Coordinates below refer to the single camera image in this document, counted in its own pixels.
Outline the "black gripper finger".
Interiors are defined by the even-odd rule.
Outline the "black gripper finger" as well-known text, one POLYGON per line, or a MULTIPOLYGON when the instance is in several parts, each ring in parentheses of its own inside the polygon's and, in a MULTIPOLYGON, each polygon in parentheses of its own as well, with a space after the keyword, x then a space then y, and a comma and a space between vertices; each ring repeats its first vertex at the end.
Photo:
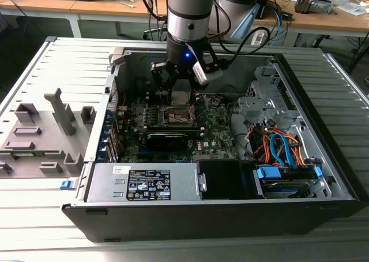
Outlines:
POLYGON ((160 96, 165 93, 167 103, 172 101, 172 89, 178 78, 178 68, 170 61, 161 63, 152 62, 150 72, 156 83, 160 96))
POLYGON ((180 78, 187 80, 189 82, 189 102, 192 103, 195 101, 195 94, 200 89, 200 84, 197 81, 197 78, 192 70, 183 70, 180 73, 180 78))

